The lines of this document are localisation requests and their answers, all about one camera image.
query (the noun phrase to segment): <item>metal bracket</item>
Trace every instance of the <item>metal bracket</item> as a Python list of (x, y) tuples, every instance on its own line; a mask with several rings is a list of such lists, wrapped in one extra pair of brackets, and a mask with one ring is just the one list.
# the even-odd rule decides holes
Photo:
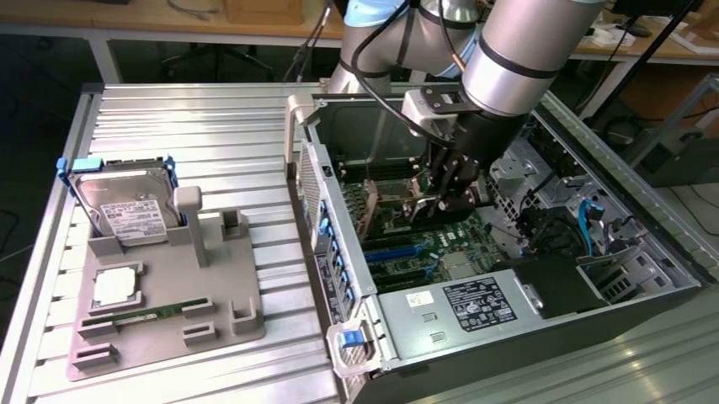
[(285, 114), (285, 175), (290, 179), (290, 164), (295, 150), (295, 123), (306, 125), (317, 111), (315, 99), (310, 94), (295, 94), (289, 97)]
[(457, 85), (423, 87), (421, 90), (425, 102), (435, 114), (459, 114), (462, 112), (481, 112), (482, 109), (465, 95)]

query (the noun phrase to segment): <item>gray holder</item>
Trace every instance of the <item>gray holder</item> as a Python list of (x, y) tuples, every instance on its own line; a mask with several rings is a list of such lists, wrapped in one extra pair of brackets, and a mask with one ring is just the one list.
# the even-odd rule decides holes
[[(68, 361), (72, 381), (264, 336), (246, 217), (232, 209), (200, 221), (198, 187), (175, 189), (174, 201), (187, 225), (167, 229), (167, 242), (123, 247), (115, 237), (90, 239)], [(136, 268), (134, 298), (94, 308), (98, 271), (124, 266)]]

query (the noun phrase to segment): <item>office chair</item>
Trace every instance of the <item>office chair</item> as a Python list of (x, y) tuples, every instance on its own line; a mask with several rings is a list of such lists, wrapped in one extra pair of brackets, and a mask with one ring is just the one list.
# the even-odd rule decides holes
[(255, 45), (250, 45), (250, 50), (246, 54), (232, 49), (234, 46), (235, 45), (224, 44), (207, 44), (200, 46), (196, 43), (191, 43), (190, 50), (186, 53), (178, 56), (168, 57), (164, 61), (162, 61), (163, 74), (166, 75), (166, 77), (172, 78), (175, 76), (175, 69), (172, 68), (172, 66), (175, 66), (178, 63), (212, 54), (215, 56), (214, 77), (216, 82), (219, 82), (222, 78), (222, 65), (224, 56), (230, 56), (239, 61), (243, 61), (248, 65), (252, 65), (258, 69), (263, 70), (267, 74), (267, 81), (274, 82), (275, 78), (272, 67), (255, 57), (255, 55), (258, 54), (258, 47)]

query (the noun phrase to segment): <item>warning label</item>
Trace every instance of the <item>warning label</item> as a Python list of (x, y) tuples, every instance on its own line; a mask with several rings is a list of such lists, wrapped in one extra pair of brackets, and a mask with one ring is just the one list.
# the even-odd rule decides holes
[(166, 235), (166, 221), (155, 199), (107, 204), (100, 208), (120, 241)]
[(495, 278), (445, 287), (459, 325), (467, 332), (517, 320)]

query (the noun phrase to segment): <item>hard drive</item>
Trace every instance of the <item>hard drive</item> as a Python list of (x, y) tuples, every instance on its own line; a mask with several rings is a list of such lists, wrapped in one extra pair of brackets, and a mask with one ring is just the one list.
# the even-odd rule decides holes
[(75, 160), (64, 181), (88, 214), (96, 237), (115, 236), (127, 247), (167, 240), (167, 229), (182, 225), (172, 205), (174, 167), (171, 158)]

